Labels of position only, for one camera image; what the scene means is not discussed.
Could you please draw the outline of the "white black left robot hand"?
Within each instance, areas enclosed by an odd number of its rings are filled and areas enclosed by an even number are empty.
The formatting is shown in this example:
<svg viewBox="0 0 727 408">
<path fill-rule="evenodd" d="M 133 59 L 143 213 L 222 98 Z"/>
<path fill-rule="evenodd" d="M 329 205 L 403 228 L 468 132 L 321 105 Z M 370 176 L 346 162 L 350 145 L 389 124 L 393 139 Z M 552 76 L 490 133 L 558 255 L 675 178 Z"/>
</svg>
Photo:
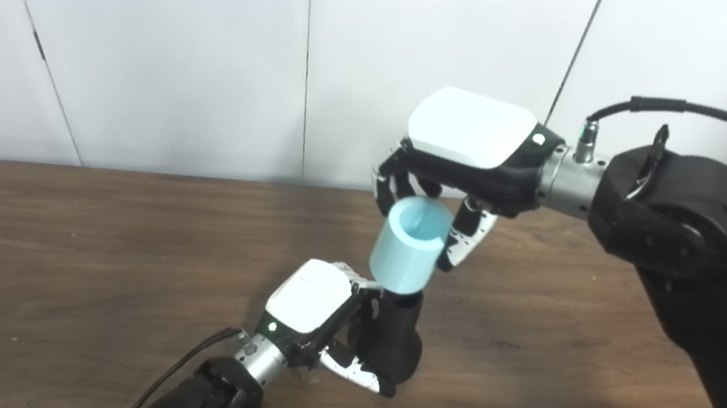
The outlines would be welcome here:
<svg viewBox="0 0 727 408">
<path fill-rule="evenodd" d="M 309 259 L 268 297 L 250 343 L 235 358 L 261 387 L 285 369 L 327 369 L 392 399 L 394 384 L 336 339 L 383 289 L 349 264 Z"/>
</svg>

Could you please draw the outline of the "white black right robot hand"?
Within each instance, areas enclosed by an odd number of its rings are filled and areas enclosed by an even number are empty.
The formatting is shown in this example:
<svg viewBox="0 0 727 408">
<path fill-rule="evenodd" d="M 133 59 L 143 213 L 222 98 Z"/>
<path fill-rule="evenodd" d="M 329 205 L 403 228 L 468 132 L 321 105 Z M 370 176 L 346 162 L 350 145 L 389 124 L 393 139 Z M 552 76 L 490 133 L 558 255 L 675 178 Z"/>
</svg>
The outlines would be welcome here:
<svg viewBox="0 0 727 408">
<path fill-rule="evenodd" d="M 436 262 L 440 271 L 451 271 L 498 217 L 540 208 L 541 168 L 563 139 L 527 109 L 445 87 L 417 106 L 405 136 L 374 167 L 375 202 L 386 216 L 417 188 L 435 199 L 444 187 L 463 192 Z"/>
</svg>

